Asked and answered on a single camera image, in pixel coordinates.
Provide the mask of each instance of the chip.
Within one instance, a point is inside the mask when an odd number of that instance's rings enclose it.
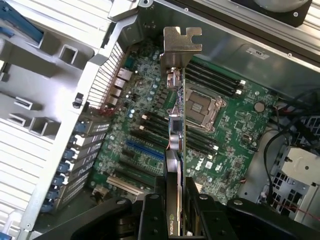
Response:
[[[226,189],[225,189],[223,186],[221,186],[221,187],[219,188],[219,193],[225,194],[225,193],[226,193]]]
[[[235,164],[234,164],[234,167],[236,168],[236,169],[239,169],[239,168],[241,168],[241,163],[240,162],[238,162],[238,161],[236,161],[235,162]]]

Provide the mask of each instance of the metal bracket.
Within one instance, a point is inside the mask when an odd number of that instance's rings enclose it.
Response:
[[[114,0],[108,14],[108,19],[118,22],[138,12],[138,0]]]
[[[164,53],[160,55],[163,80],[167,80],[167,70],[185,68],[191,58],[202,51],[202,44],[192,42],[193,36],[201,35],[200,27],[187,27],[186,35],[181,35],[181,29],[178,26],[164,28]]]

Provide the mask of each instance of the blue pcie slot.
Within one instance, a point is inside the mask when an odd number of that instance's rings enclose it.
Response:
[[[145,147],[145,146],[143,146],[143,145],[141,145],[139,143],[136,143],[134,141],[127,140],[125,142],[125,144],[128,145],[129,147],[132,147],[132,148],[134,148],[136,150],[139,150],[139,151],[141,151],[141,152],[143,152],[145,154],[151,155],[151,156],[153,156],[153,157],[155,157],[157,159],[161,159],[161,160],[164,159],[164,155],[163,154],[161,154],[161,153],[159,153],[159,152],[157,152],[155,150],[152,150],[150,148],[147,148],[147,147]]]

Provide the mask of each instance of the grille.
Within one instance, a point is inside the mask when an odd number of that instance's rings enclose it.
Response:
[[[105,106],[106,98],[109,95],[111,85],[119,70],[124,52],[118,43],[112,49],[111,55],[105,63],[100,66],[97,75],[93,81],[89,92],[89,106],[95,109],[101,109]]]

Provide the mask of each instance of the black ram slot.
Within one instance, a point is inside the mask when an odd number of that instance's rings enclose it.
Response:
[[[213,139],[203,137],[203,136],[198,135],[196,133],[190,132],[189,130],[186,131],[186,136],[188,138],[191,138],[191,139],[194,139],[196,141],[199,141],[199,142],[201,142],[203,144],[207,144],[207,145],[210,145],[210,146],[215,145],[215,141]]]
[[[166,145],[164,145],[162,142],[159,142],[157,139],[152,138],[152,136],[150,136],[150,133],[148,134],[148,133],[143,132],[141,130],[132,130],[132,131],[130,131],[130,135],[132,135],[138,139],[142,139],[148,143],[151,143],[155,147],[158,147],[158,148],[166,147]]]
[[[138,166],[137,164],[134,164],[134,163],[132,163],[130,161],[127,161],[127,160],[124,160],[124,159],[120,158],[118,162],[120,163],[120,165],[124,165],[127,168],[132,168],[132,169],[134,169],[134,170],[136,170],[138,172],[144,173],[144,174],[149,175],[151,177],[157,177],[158,176],[156,173],[154,173],[152,171],[149,171],[149,170],[146,170],[143,167]]]
[[[147,128],[154,128],[154,130],[155,131],[157,131],[157,132],[159,132],[159,133],[162,133],[162,135],[161,136],[168,136],[169,134],[168,134],[168,128],[165,128],[165,127],[163,127],[163,126],[159,126],[159,125],[157,125],[157,124],[155,124],[154,122],[152,122],[152,121],[143,121],[142,123],[141,123],[141,125],[142,126],[144,126],[144,127],[147,127]]]
[[[228,90],[225,90],[219,86],[216,86],[214,84],[211,84],[209,82],[206,82],[206,81],[203,81],[197,77],[194,77],[190,74],[185,74],[185,79],[189,80],[189,81],[192,81],[192,82],[195,82],[201,86],[204,86],[204,87],[207,87],[217,93],[220,93],[222,95],[225,95],[225,96],[229,96],[229,97],[233,97],[233,95],[235,94],[235,91],[228,91]]]
[[[116,175],[121,175],[123,177],[129,178],[129,179],[133,179],[133,180],[135,180],[135,181],[137,181],[139,183],[142,183],[143,185],[145,185],[146,187],[149,187],[151,189],[153,189],[155,187],[154,185],[151,185],[150,182],[144,180],[142,177],[138,177],[138,176],[136,176],[136,175],[134,175],[134,174],[132,174],[130,172],[127,172],[125,170],[117,168],[117,169],[114,170],[114,172],[115,172]]]
[[[214,79],[212,77],[209,77],[209,76],[206,76],[206,75],[203,75],[203,74],[201,74],[201,73],[199,73],[196,70],[193,70],[191,68],[190,69],[189,68],[185,69],[185,74],[189,74],[191,76],[198,77],[199,79],[201,79],[203,81],[206,81],[206,82],[209,82],[211,84],[217,85],[220,88],[225,89],[227,91],[234,91],[236,89],[234,86],[227,85],[222,81],[216,80],[216,79]]]
[[[186,138],[186,142],[189,143],[191,146],[195,146],[198,149],[202,149],[206,153],[214,151],[212,147],[207,146],[207,145],[203,145],[203,144],[201,144],[201,142],[194,141],[194,140],[190,139],[189,137]]]
[[[199,64],[199,63],[197,63],[197,62],[194,62],[194,61],[191,61],[191,62],[187,65],[187,68],[188,68],[189,66],[193,66],[194,68],[199,69],[199,71],[205,72],[207,75],[211,76],[212,78],[221,80],[222,82],[225,82],[225,83],[227,83],[227,84],[230,85],[230,86],[235,86],[235,87],[238,87],[238,86],[239,86],[239,83],[240,83],[239,80],[230,78],[229,76],[227,76],[227,75],[225,75],[225,74],[222,74],[222,73],[220,73],[220,72],[214,71],[214,70],[208,68],[207,66],[201,65],[201,64]]]
[[[203,149],[201,149],[201,148],[198,148],[197,146],[192,145],[192,144],[190,144],[190,143],[186,143],[185,145],[186,145],[187,148],[192,149],[193,151],[196,151],[196,152],[198,152],[198,153],[206,154],[206,155],[208,154],[207,151],[205,151],[205,150],[203,150]]]
[[[167,126],[168,127],[168,120],[165,120],[163,118],[163,120],[161,120],[160,118],[155,118],[154,116],[151,116],[149,119],[148,119],[150,122],[154,122],[154,123],[157,123],[159,125],[162,125],[162,126]]]
[[[152,126],[148,126],[148,125],[144,125],[144,130],[147,130],[155,135],[158,135],[162,138],[168,139],[169,138],[169,134],[168,133],[164,133],[163,131],[160,131],[158,129],[153,128]]]
[[[216,142],[212,138],[208,137],[208,135],[206,135],[205,133],[202,133],[199,130],[195,130],[192,126],[186,126],[186,133],[188,133],[188,132],[190,132],[190,133],[192,133],[192,134],[194,134],[196,136],[199,136],[201,138],[204,138],[204,139],[206,139],[208,141],[211,141],[211,142],[214,142],[214,143]]]
[[[158,114],[154,113],[154,112],[147,112],[146,115],[148,116],[148,118],[150,119],[158,119],[159,121],[163,122],[163,123],[168,123],[168,120],[165,119],[163,116],[159,116]]]
[[[130,150],[127,150],[127,149],[123,149],[122,150],[122,154],[133,159],[135,157],[135,152],[134,151],[130,151]]]

